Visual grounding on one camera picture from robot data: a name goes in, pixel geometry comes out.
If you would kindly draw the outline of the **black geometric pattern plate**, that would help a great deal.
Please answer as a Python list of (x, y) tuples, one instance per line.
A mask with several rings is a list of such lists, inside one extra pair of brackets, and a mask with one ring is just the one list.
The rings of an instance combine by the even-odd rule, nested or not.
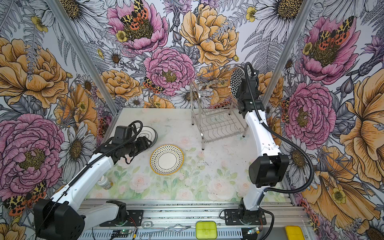
[(238, 100), (237, 94), (242, 83), (242, 78), (245, 76), (242, 68), (234, 68), (230, 77), (230, 92), (235, 100)]

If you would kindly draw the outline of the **metal wire dish rack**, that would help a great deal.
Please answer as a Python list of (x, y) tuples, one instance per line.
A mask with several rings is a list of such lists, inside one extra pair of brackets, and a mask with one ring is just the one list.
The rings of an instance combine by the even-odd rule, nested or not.
[(198, 128), (202, 150), (208, 143), (247, 135), (248, 126), (231, 90), (226, 80), (190, 83), (192, 125)]

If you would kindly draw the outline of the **yellow patterned plate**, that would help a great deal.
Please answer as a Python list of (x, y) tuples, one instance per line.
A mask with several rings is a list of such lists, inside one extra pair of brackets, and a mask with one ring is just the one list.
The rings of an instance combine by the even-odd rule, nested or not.
[(175, 145), (163, 145), (158, 147), (150, 157), (152, 170), (161, 176), (176, 173), (184, 163), (183, 151)]

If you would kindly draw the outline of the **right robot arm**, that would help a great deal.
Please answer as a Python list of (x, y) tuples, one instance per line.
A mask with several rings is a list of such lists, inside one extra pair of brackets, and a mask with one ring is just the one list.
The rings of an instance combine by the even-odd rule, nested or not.
[(258, 83), (258, 73), (252, 70), (250, 75), (241, 79), (236, 93), (239, 112), (255, 142), (253, 151), (256, 159), (249, 166), (252, 186), (239, 204), (239, 219), (245, 225), (266, 223), (262, 220), (261, 203), (267, 188), (275, 187), (282, 181), (289, 163), (288, 157), (281, 153), (272, 134), (264, 127), (267, 120), (264, 105), (258, 99)]

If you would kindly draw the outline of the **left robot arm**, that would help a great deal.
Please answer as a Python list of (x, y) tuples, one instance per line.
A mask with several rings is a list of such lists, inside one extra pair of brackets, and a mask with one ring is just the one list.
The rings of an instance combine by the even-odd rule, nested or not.
[(134, 121), (118, 126), (113, 137), (101, 144), (91, 159), (68, 184), (50, 199), (40, 199), (33, 208), (36, 238), (45, 240), (77, 240), (81, 234), (100, 224), (125, 224), (126, 204), (109, 200), (105, 204), (81, 212), (80, 206), (90, 190), (120, 159), (130, 164), (134, 157), (152, 147), (157, 132)]

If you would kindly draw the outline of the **small white bottle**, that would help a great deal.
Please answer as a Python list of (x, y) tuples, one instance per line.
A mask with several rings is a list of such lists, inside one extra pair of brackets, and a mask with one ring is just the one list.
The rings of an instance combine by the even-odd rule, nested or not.
[(97, 185), (105, 190), (109, 190), (112, 188), (113, 183), (105, 176), (102, 176), (98, 181)]

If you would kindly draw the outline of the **small circuit board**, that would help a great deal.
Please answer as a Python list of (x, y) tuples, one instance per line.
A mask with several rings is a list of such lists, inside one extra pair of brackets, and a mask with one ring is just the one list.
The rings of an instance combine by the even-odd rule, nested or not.
[(132, 237), (134, 233), (135, 233), (134, 230), (127, 230), (127, 229), (113, 230), (112, 235), (111, 235), (111, 240), (115, 239), (115, 238)]

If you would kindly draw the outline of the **green square button box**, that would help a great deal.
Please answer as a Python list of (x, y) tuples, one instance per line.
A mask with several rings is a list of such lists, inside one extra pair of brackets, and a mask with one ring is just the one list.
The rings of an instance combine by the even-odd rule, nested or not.
[(200, 221), (196, 223), (197, 240), (215, 240), (218, 237), (217, 224), (213, 221)]

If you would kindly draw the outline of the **yellow box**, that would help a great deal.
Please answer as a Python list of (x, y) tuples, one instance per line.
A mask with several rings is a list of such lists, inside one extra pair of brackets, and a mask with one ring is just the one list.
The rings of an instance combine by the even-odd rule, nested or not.
[(286, 226), (285, 227), (288, 240), (305, 240), (305, 236), (301, 227), (299, 226)]

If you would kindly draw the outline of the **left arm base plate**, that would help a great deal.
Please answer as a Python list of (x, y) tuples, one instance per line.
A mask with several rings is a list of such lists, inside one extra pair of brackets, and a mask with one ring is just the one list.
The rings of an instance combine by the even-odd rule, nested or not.
[(143, 210), (127, 210), (128, 218), (123, 222), (114, 223), (116, 227), (140, 227), (143, 221)]

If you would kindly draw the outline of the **aluminium front rail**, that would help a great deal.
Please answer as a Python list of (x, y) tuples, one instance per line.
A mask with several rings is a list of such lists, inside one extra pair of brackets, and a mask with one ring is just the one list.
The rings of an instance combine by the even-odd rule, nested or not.
[(270, 240), (286, 240), (286, 226), (301, 227), (306, 240), (315, 240), (316, 234), (303, 207), (294, 207), (291, 203), (265, 203), (262, 207), (274, 214), (272, 218), (265, 214), (267, 224), (261, 226), (226, 226), (224, 210), (239, 207), (231, 202), (191, 202), (191, 201), (123, 201), (127, 210), (143, 210), (143, 221), (140, 227), (116, 227), (106, 222), (84, 231), (79, 240), (110, 240), (113, 230), (134, 230), (132, 237), (115, 238), (113, 240), (140, 240), (140, 234), (180, 224), (192, 228), (179, 234), (156, 234), (151, 240), (194, 240), (196, 239), (196, 223), (213, 221), (217, 224), (218, 240), (259, 240), (274, 223), (269, 235)]

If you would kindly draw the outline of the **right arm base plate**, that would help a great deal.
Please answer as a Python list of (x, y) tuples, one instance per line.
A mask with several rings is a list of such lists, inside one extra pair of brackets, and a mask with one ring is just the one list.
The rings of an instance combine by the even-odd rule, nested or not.
[(261, 226), (267, 224), (265, 214), (260, 210), (225, 209), (224, 221), (226, 226)]

